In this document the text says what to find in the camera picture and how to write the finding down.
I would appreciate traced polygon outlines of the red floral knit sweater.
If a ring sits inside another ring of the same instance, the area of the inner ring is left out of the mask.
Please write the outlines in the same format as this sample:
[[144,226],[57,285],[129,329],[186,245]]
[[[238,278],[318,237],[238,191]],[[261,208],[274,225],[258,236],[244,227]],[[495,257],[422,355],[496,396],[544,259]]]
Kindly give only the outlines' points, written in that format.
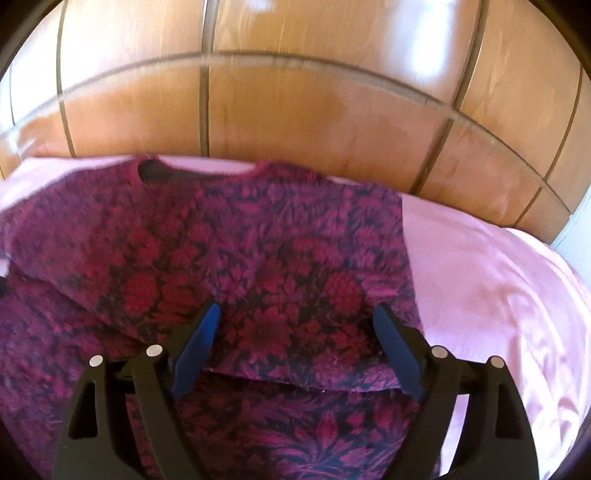
[[144,180],[79,171],[1,215],[1,418],[49,478],[87,361],[140,354],[207,301],[221,320],[177,406],[215,479],[377,479],[418,406],[372,314],[421,324],[403,203],[286,164]]

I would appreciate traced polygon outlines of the pink bedspread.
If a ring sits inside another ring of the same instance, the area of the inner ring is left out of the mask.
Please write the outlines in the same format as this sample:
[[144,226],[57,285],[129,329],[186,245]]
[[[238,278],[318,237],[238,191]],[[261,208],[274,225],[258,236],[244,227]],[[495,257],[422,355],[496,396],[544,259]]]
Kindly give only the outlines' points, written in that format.
[[[1,215],[66,176],[129,161],[144,180],[231,176],[259,165],[168,157],[33,160],[1,184]],[[590,409],[590,293],[546,244],[398,193],[421,324],[429,342],[483,362],[502,357],[517,384],[542,478],[573,448]]]

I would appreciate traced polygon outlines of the wooden panel headboard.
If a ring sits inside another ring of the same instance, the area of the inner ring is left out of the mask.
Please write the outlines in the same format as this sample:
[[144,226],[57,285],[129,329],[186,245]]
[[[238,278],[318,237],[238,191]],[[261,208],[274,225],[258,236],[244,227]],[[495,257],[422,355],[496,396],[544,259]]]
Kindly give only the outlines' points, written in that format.
[[1,172],[123,154],[290,161],[550,242],[590,79],[530,1],[55,1],[1,74]]

